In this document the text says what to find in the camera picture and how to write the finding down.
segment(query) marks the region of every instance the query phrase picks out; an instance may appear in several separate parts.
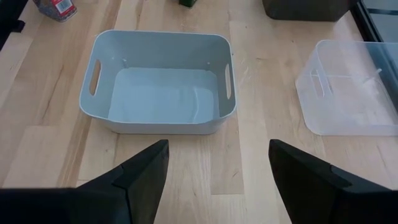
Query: clear plastic bin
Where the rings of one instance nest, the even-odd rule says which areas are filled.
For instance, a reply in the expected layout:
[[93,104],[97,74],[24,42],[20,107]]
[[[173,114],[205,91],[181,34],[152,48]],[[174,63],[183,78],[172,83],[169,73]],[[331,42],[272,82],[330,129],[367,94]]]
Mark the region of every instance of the clear plastic bin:
[[319,135],[398,136],[398,44],[317,44],[296,81],[307,127]]

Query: wooden table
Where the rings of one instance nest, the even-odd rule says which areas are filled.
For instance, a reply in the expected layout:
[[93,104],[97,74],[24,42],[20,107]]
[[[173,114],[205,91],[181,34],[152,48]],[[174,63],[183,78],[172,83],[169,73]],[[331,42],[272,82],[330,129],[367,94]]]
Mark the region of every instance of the wooden table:
[[[281,139],[378,184],[398,188],[398,139],[321,137],[303,122],[295,79],[322,39],[361,40],[351,14],[337,23],[274,21],[260,0],[75,0],[65,23],[29,1],[22,34],[0,52],[0,185],[65,187],[91,180],[159,139],[170,165],[156,223],[289,223],[267,158]],[[230,40],[237,113],[210,136],[110,132],[79,109],[101,31],[216,33]]]

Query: storage bin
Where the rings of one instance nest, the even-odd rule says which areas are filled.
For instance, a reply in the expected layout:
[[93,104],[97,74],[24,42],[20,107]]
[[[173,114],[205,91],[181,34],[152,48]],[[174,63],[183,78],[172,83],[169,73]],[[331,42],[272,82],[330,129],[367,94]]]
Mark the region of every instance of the storage bin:
[[80,108],[117,133],[211,134],[236,109],[229,42],[209,34],[105,31],[93,46]]
[[262,0],[273,19],[336,22],[359,0]]
[[319,135],[398,135],[398,44],[317,44],[296,81],[305,124]]

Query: white plastic bin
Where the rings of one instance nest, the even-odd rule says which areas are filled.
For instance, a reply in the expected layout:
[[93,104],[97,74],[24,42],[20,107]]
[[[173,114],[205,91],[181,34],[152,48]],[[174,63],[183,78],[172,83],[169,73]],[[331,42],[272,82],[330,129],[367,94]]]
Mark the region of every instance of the white plastic bin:
[[[101,64],[94,94],[90,83]],[[219,35],[108,30],[95,40],[80,108],[117,133],[211,134],[236,109]]]

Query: green object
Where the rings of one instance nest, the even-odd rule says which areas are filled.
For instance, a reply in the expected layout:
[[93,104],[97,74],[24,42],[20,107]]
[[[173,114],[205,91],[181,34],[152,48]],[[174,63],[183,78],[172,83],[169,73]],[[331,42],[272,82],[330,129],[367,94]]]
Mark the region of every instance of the green object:
[[192,8],[193,5],[194,5],[194,3],[195,3],[196,1],[197,1],[197,0],[180,0],[180,5],[183,5],[183,6],[187,6],[187,7],[189,7],[189,8]]

